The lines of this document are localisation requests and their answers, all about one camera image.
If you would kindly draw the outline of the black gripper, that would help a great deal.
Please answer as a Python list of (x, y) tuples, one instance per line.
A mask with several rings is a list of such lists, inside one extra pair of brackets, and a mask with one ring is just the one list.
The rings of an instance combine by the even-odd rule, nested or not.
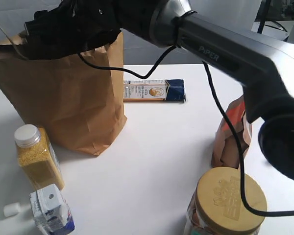
[(113, 43), (121, 32), (110, 0), (63, 0), (24, 24), (32, 57), (65, 57)]

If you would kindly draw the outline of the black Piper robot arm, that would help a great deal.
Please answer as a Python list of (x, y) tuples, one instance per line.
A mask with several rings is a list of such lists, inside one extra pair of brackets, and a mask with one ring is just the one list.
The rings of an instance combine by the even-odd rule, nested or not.
[(38, 37), (65, 56), (106, 44), (122, 29), (193, 53), (241, 84), (248, 122), (264, 120), (263, 155), (294, 180), (294, 45), (220, 26), (187, 0), (63, 0), (24, 26), (29, 39)]

